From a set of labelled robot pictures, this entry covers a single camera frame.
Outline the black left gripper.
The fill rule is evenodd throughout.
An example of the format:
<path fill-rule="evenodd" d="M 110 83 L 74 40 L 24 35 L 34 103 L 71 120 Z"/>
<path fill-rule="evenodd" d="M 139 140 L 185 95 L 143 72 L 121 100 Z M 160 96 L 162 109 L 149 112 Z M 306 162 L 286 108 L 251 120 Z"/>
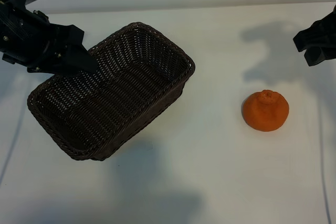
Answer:
<path fill-rule="evenodd" d="M 84 31 L 75 25 L 51 24 L 42 12 L 28 11 L 26 0 L 1 4 L 3 60 L 27 68 L 29 73 L 72 77 L 79 71 L 96 71 L 97 60 L 86 50 Z"/>

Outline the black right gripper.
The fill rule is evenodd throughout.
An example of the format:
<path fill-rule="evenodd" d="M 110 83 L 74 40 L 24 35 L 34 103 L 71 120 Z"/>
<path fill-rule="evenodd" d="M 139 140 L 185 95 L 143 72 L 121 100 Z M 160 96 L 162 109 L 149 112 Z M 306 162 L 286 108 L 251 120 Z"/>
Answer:
<path fill-rule="evenodd" d="M 332 13 L 298 32 L 293 42 L 298 51 L 306 50 L 304 57 L 308 66 L 335 59 L 335 7 Z"/>

